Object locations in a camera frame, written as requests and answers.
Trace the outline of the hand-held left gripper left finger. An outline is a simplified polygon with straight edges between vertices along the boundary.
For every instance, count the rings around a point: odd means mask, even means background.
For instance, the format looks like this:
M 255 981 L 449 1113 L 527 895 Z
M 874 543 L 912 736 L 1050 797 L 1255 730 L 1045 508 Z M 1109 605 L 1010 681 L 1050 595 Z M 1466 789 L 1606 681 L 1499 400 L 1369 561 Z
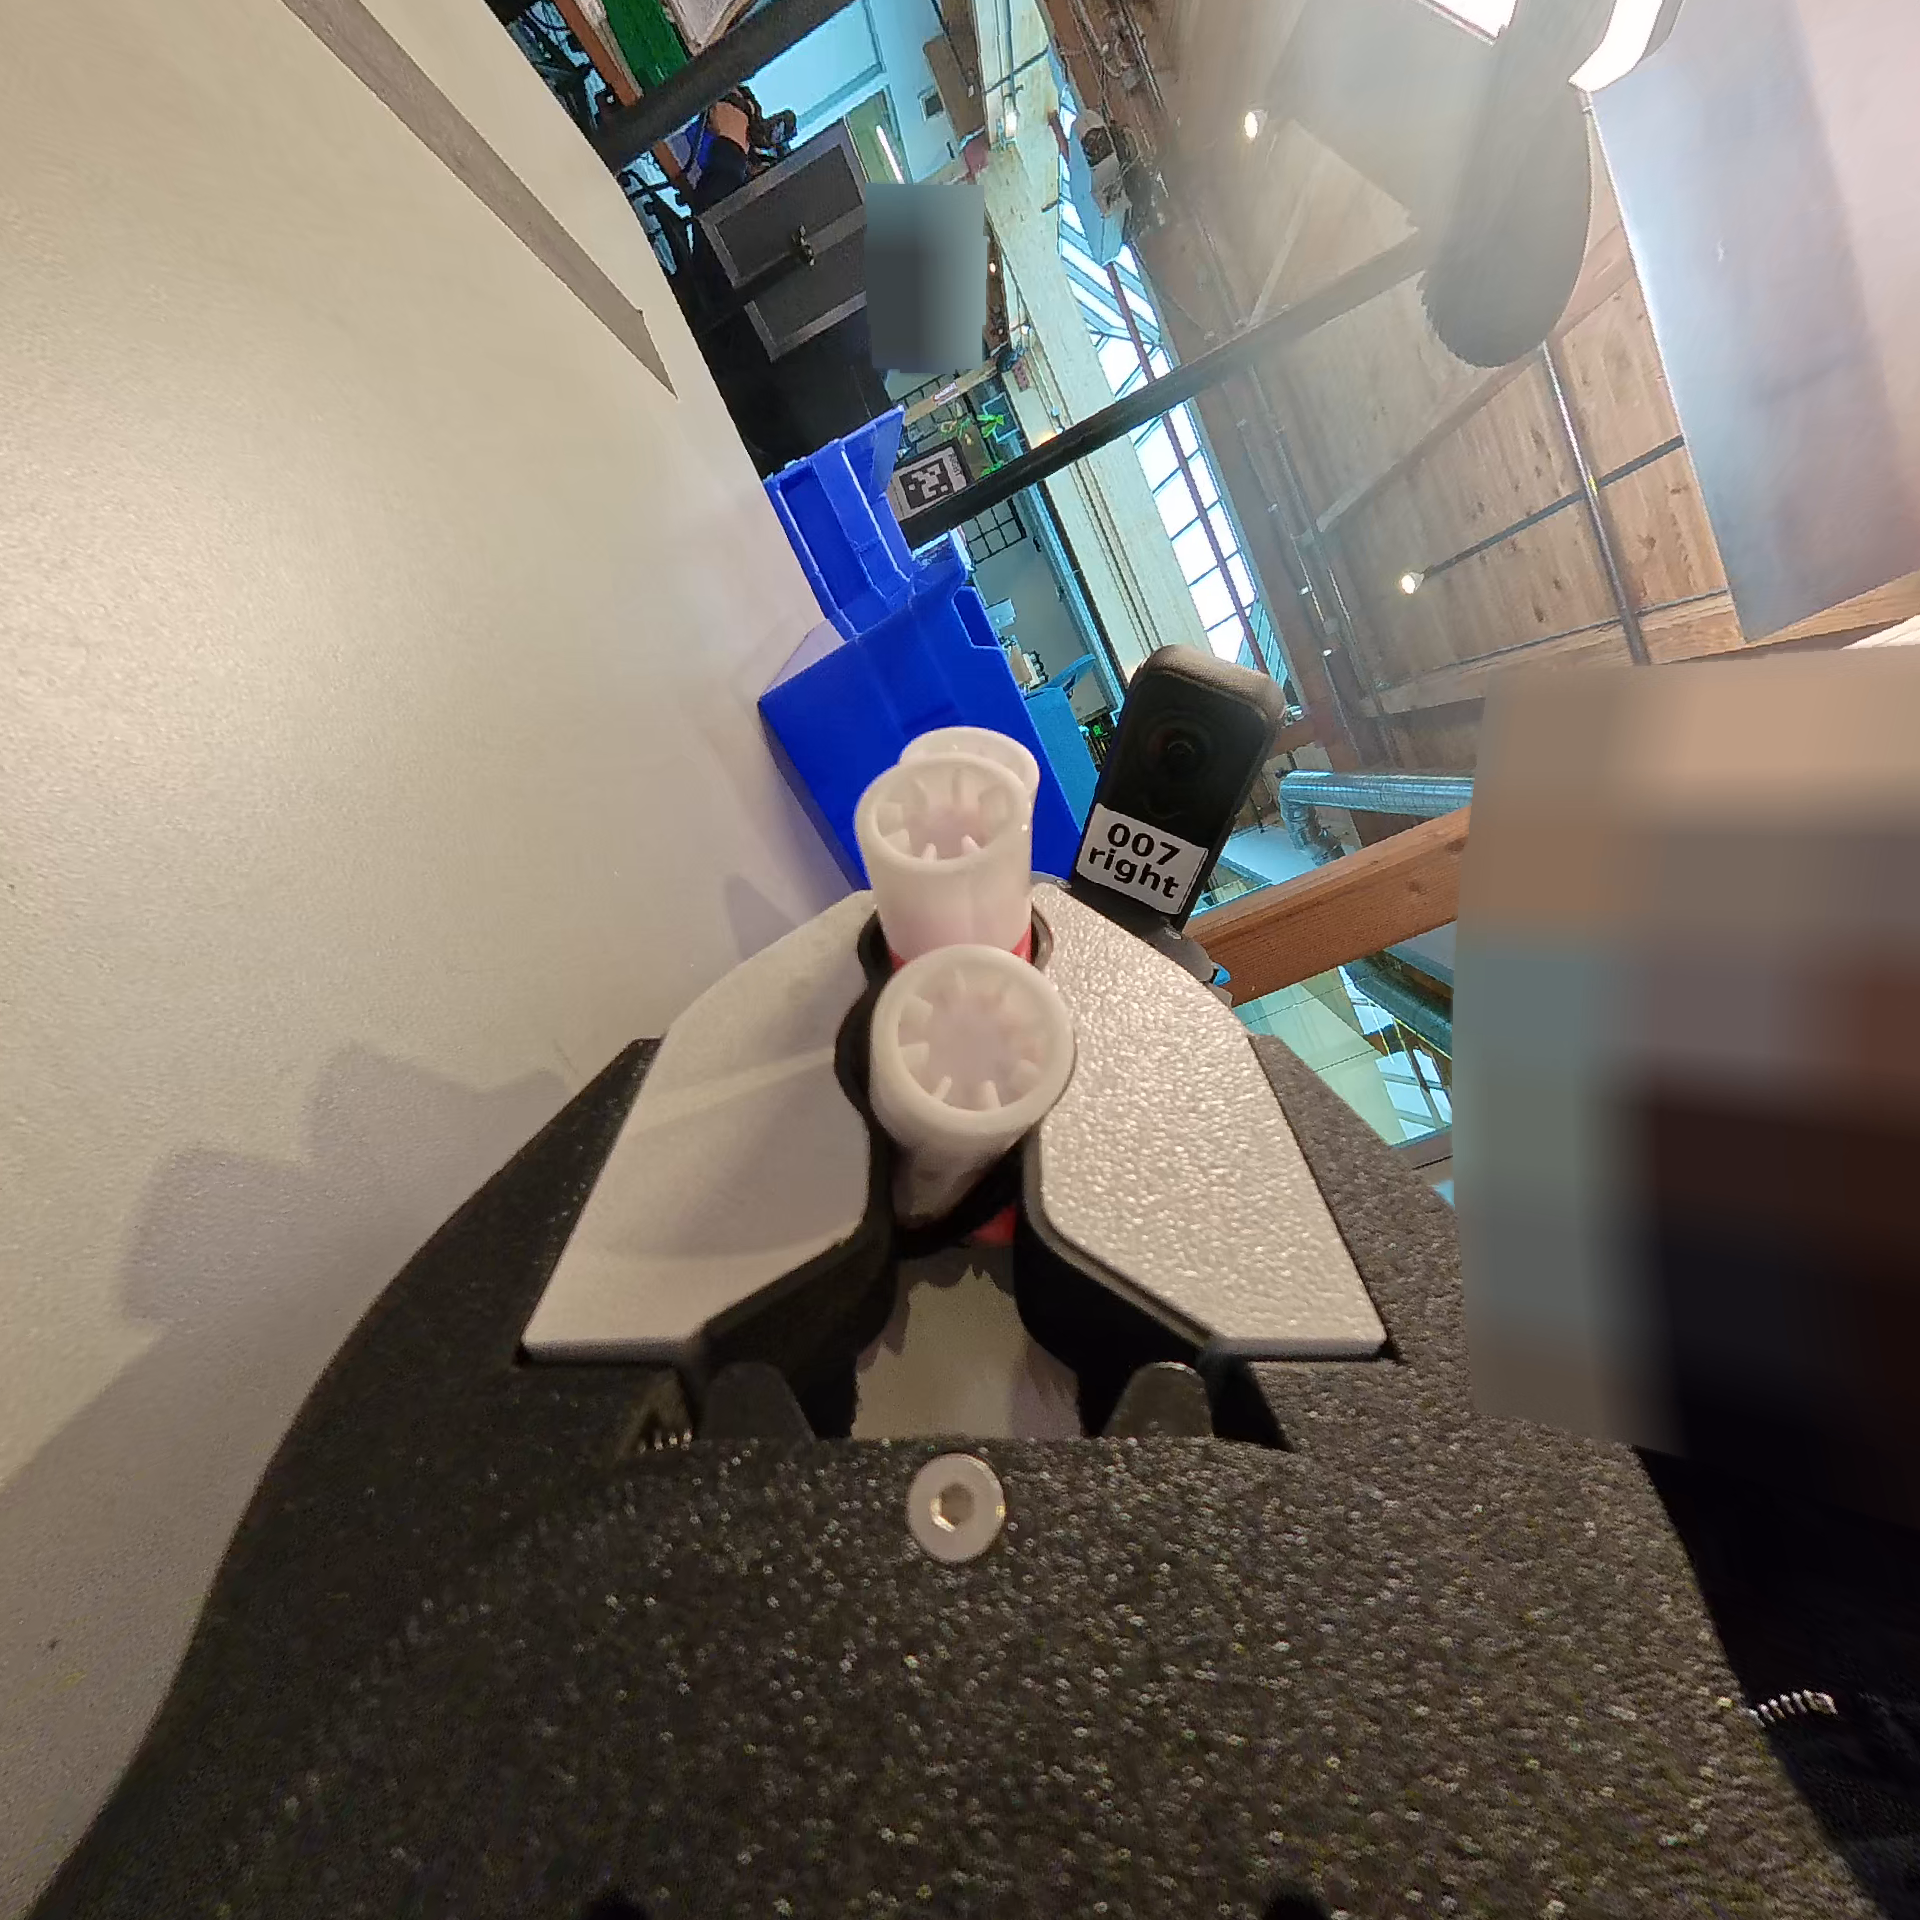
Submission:
M 824 1368 L 881 1323 L 888 1205 L 834 1049 L 866 916 L 817 916 L 667 1028 L 544 1293 L 531 1360 Z

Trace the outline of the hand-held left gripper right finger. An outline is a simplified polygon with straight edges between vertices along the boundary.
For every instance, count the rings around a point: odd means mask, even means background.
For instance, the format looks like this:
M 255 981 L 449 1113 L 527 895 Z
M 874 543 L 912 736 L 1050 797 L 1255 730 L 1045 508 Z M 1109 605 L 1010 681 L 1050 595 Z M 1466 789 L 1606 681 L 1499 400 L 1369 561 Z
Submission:
M 1073 1039 L 1023 1146 L 1045 1244 L 1201 1353 L 1367 1360 L 1384 1325 L 1250 1033 L 1102 916 L 1045 916 Z

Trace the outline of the red marker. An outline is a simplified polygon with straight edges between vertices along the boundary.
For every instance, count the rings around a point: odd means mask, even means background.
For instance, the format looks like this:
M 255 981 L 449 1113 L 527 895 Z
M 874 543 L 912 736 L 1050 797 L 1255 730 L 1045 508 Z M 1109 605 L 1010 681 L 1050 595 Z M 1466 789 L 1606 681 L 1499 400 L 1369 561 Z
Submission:
M 895 1211 L 951 1213 L 1059 1101 L 1073 1035 L 1029 961 L 947 945 L 904 963 L 870 1015 L 870 1108 L 890 1138 Z
M 854 805 L 854 842 L 895 964 L 975 945 L 1026 959 L 1040 763 L 1014 739 L 941 728 Z

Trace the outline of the bright studio light panel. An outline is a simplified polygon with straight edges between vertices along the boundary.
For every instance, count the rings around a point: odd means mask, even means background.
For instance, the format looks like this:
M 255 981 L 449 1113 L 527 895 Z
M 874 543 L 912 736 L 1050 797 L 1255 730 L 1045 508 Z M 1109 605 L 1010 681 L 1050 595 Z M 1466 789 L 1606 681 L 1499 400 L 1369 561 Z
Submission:
M 1496 49 L 1504 71 L 1566 81 L 1581 95 L 1624 77 L 1657 53 L 1682 2 L 1437 2 L 1441 17 Z

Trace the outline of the black table mat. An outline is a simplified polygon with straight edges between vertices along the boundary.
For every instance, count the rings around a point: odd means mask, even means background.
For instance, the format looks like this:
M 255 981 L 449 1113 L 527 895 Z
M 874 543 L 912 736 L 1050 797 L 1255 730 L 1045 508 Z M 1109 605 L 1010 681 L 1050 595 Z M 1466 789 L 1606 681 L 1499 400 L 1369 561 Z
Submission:
M 360 2 L 287 2 L 326 50 L 673 396 L 645 315 Z

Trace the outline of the wooden post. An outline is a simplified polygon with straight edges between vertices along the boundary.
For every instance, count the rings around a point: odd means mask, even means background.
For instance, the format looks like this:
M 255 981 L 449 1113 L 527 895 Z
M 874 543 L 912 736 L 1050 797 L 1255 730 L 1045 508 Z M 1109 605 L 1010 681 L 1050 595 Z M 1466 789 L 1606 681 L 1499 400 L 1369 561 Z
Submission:
M 1457 808 L 1194 914 L 1185 930 L 1227 971 L 1233 1003 L 1281 993 L 1453 924 L 1469 823 Z

